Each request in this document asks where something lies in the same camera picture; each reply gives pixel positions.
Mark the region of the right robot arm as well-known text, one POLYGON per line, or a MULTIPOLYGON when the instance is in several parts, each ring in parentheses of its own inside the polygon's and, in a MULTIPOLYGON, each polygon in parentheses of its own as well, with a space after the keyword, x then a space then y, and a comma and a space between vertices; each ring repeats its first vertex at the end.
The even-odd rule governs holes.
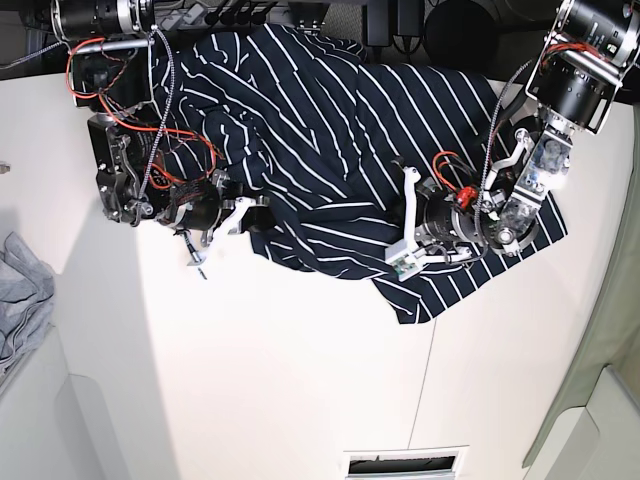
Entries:
POLYGON ((156 221, 184 239, 262 232, 267 197, 224 171, 204 134, 174 119, 173 53, 152 1, 53 1, 55 37, 69 49, 66 85, 87 122, 105 216, 156 221))

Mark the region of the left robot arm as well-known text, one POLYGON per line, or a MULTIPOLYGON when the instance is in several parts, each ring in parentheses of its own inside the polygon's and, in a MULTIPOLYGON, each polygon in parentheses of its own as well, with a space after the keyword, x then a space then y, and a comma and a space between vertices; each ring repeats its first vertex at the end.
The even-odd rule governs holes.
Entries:
POLYGON ((527 83, 494 110, 479 172, 452 151, 433 157, 432 183, 404 168, 403 233, 387 263, 476 261, 475 245, 515 257, 531 245, 568 174, 572 135, 602 129, 638 59, 638 2, 562 2, 527 83))

